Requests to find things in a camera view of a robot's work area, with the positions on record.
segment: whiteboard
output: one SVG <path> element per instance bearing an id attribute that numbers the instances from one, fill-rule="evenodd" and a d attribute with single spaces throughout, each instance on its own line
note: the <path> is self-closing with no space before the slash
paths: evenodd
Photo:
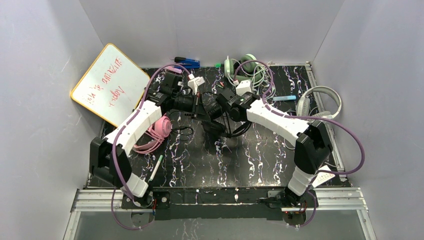
<path id="1" fill-rule="evenodd" d="M 149 79 L 133 61 L 109 43 L 70 96 L 117 127 L 136 108 Z"/>

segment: black marble table surface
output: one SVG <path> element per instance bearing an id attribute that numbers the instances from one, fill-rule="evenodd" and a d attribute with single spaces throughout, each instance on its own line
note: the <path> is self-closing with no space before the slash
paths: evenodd
<path id="1" fill-rule="evenodd" d="M 294 111 L 296 103 L 308 88 L 311 87 L 303 65 L 272 66 L 276 96 L 296 96 L 296 100 L 273 102 L 274 107 L 282 111 Z M 157 68 L 143 69 L 151 76 Z M 199 88 L 201 92 L 219 93 L 221 88 L 216 84 L 222 82 L 226 88 L 230 85 L 224 77 L 224 68 L 202 67 L 192 70 L 195 76 L 203 76 L 205 84 Z M 164 73 L 159 74 L 151 86 L 157 89 Z M 264 92 L 265 84 L 260 88 Z M 203 95 L 204 104 L 213 101 L 212 95 Z M 312 99 L 310 109 L 316 107 Z M 234 138 L 212 138 L 204 132 L 197 120 L 192 120 L 179 112 L 170 115 L 173 127 L 190 126 L 194 129 L 191 136 L 171 133 L 164 143 L 152 154 L 131 152 L 129 158 L 133 173 L 142 179 L 148 179 L 159 156 L 163 160 L 152 182 L 154 187 L 259 187 L 286 186 L 295 169 L 294 151 L 289 150 L 283 138 L 259 124 L 252 127 L 242 136 Z M 235 130 L 240 123 L 230 120 L 231 129 Z M 110 133 L 114 127 L 107 122 L 101 136 Z M 329 163 L 334 165 L 331 155 Z M 338 177 L 326 182 L 324 186 L 346 186 Z M 111 187 L 102 180 L 91 176 L 88 187 Z"/>

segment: white wall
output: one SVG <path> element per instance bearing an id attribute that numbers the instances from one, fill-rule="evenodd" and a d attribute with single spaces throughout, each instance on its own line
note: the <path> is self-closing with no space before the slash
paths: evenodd
<path id="1" fill-rule="evenodd" d="M 1 1 L 1 239 L 63 238 L 101 125 L 70 91 L 102 48 L 78 0 Z"/>
<path id="2" fill-rule="evenodd" d="M 314 59 L 344 0 L 80 0 L 101 42 L 140 66 L 175 56 L 203 66 L 252 53 L 277 63 Z"/>
<path id="3" fill-rule="evenodd" d="M 360 186 L 378 239 L 422 239 L 424 2 L 346 0 L 313 61 L 317 82 L 343 99 L 341 118 L 362 140 Z M 359 150 L 336 132 L 347 169 Z"/>

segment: white headphones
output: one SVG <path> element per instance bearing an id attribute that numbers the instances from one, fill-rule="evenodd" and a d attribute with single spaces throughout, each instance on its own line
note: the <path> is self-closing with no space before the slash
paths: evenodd
<path id="1" fill-rule="evenodd" d="M 297 103 L 296 107 L 296 115 L 297 116 L 308 116 L 309 115 L 309 109 L 310 109 L 310 103 L 311 100 L 308 98 L 308 96 L 311 93 L 322 93 L 327 94 L 330 96 L 335 103 L 338 106 L 337 111 L 334 114 L 331 114 L 330 111 L 322 111 L 315 115 L 314 117 L 321 117 L 326 119 L 334 119 L 339 115 L 340 111 L 342 110 L 342 99 L 340 98 L 340 95 L 334 91 L 333 89 L 327 87 L 327 86 L 314 86 L 312 88 L 309 88 L 306 92 L 303 93 L 303 95 L 300 97 L 299 102 Z"/>

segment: black cable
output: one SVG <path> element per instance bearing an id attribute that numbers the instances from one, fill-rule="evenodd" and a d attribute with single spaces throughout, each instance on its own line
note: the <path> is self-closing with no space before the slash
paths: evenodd
<path id="1" fill-rule="evenodd" d="M 175 110 L 175 111 L 172 111 L 171 113 L 169 113 L 167 116 L 168 116 L 168 118 L 169 119 L 171 119 L 171 115 L 172 114 L 174 114 L 174 113 L 181 113 L 181 111 L 179 111 L 179 110 Z"/>
<path id="2" fill-rule="evenodd" d="M 251 126 L 252 122 L 249 122 L 245 128 L 241 129 L 240 132 L 234 133 L 232 137 L 238 137 L 245 134 L 251 128 Z"/>
<path id="3" fill-rule="evenodd" d="M 213 92 L 211 92 L 211 91 L 204 91 L 204 92 L 202 92 L 201 94 L 212 94 L 212 95 L 216 95 L 216 96 L 218 96 L 218 94 L 213 93 Z"/>
<path id="4" fill-rule="evenodd" d="M 219 105 L 219 109 L 221 110 L 221 113 L 225 113 L 225 116 L 227 116 L 227 113 L 223 111 L 223 108 L 221 107 L 221 105 L 220 104 L 218 104 L 218 105 Z M 222 122 L 224 123 L 223 124 L 224 128 L 225 128 L 224 133 L 227 134 L 227 135 L 229 134 L 231 136 L 231 128 L 230 128 L 230 122 L 228 121 L 228 117 L 227 117 L 227 121 L 228 121 L 229 133 L 227 131 L 228 129 L 227 129 L 227 126 L 226 126 L 226 123 L 225 123 L 224 114 L 221 115 L 221 118 L 222 118 Z"/>
<path id="5" fill-rule="evenodd" d="M 191 132 L 190 133 L 181 133 L 180 132 L 180 131 L 183 131 L 183 130 L 186 130 L 186 129 L 190 129 Z M 183 135 L 183 136 L 191 136 L 195 133 L 195 130 L 191 126 L 179 126 L 179 127 L 176 127 L 176 128 L 172 128 L 171 132 L 175 133 L 175 134 Z"/>
<path id="6" fill-rule="evenodd" d="M 191 89 L 191 87 L 183 86 L 182 89 L 181 89 L 181 91 L 177 92 L 173 97 L 174 98 L 177 98 L 177 97 L 179 97 L 181 95 L 188 96 L 188 95 L 191 95 L 192 92 L 193 92 L 193 90 Z"/>

